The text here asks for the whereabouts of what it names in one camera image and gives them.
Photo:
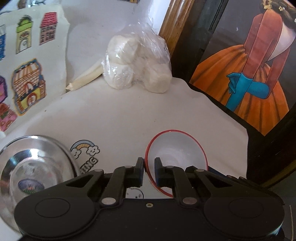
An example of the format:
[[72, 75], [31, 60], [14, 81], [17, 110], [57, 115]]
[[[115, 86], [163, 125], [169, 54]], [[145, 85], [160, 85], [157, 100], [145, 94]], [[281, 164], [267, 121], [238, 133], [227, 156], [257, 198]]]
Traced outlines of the rolled cream paper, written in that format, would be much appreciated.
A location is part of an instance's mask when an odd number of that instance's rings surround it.
[[88, 70], [82, 73], [74, 81], [69, 83], [66, 86], [66, 90], [69, 90], [69, 91], [78, 90], [79, 88], [95, 80], [97, 77], [102, 75], [102, 73], [103, 73], [102, 63], [101, 62], [95, 63], [92, 67], [90, 67]]

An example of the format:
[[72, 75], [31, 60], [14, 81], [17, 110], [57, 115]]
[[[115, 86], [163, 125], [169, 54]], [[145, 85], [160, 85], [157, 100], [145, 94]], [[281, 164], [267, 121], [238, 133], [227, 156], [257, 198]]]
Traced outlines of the white bowl red rim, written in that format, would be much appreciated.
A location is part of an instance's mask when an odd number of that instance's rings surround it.
[[156, 185], [154, 160], [160, 158], [163, 166], [177, 166], [186, 169], [194, 166], [208, 170], [208, 160], [199, 142], [186, 132], [166, 130], [158, 133], [149, 142], [145, 151], [145, 170], [151, 184], [167, 197], [172, 197], [172, 190]]
[[144, 199], [144, 193], [139, 188], [130, 187], [126, 190], [125, 197], [128, 199]]

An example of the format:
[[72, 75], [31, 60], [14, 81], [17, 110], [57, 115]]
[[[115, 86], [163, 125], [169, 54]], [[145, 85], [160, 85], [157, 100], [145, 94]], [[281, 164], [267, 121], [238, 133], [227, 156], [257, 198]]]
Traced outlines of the plastic bag of white rolls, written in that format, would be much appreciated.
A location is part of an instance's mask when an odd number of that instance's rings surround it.
[[109, 41], [102, 61], [108, 85], [122, 90], [138, 83], [152, 93], [171, 85], [171, 61], [165, 40], [147, 23], [128, 25]]

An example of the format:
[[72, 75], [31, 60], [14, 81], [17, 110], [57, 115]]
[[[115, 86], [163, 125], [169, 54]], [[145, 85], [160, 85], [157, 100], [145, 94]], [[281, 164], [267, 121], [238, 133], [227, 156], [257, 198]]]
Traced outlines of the wooden door frame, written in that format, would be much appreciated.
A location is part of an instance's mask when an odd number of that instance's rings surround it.
[[165, 40], [171, 57], [194, 2], [194, 0], [170, 1], [159, 35]]

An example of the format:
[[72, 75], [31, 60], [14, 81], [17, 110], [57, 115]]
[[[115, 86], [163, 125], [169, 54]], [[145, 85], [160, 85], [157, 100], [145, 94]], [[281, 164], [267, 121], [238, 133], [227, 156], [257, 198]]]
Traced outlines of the colourful houses drawing sheet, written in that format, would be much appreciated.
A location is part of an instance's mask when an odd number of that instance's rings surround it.
[[61, 4], [1, 14], [1, 138], [65, 93], [69, 27]]

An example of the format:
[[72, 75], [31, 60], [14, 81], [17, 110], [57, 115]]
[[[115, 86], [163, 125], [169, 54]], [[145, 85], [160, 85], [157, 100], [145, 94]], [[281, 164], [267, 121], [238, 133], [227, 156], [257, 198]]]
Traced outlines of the steel plate with sticker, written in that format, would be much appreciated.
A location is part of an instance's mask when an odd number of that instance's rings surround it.
[[1, 218], [14, 231], [16, 205], [30, 194], [81, 174], [72, 154], [54, 138], [23, 136], [1, 150]]

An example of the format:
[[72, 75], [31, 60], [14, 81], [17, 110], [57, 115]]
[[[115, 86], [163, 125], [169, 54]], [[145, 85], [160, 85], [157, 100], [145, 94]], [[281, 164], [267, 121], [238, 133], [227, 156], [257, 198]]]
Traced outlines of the white printed tablecloth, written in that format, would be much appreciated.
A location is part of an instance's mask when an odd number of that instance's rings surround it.
[[1, 146], [26, 135], [52, 137], [67, 149], [79, 140], [88, 140], [100, 149], [95, 168], [109, 173], [134, 165], [145, 156], [151, 139], [166, 130], [194, 137], [215, 170], [246, 176], [247, 130], [178, 78], [163, 94], [151, 93], [139, 84], [116, 90], [98, 78], [58, 97], [3, 138]]

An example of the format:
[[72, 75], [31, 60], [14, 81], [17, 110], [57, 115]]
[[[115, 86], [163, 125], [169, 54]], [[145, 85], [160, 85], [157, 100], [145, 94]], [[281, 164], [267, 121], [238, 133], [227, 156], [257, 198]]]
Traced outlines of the girl in orange dress poster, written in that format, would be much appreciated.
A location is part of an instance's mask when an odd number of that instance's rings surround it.
[[245, 42], [202, 61], [190, 83], [266, 135], [289, 111], [279, 78], [295, 41], [295, 6], [262, 1], [260, 10]]

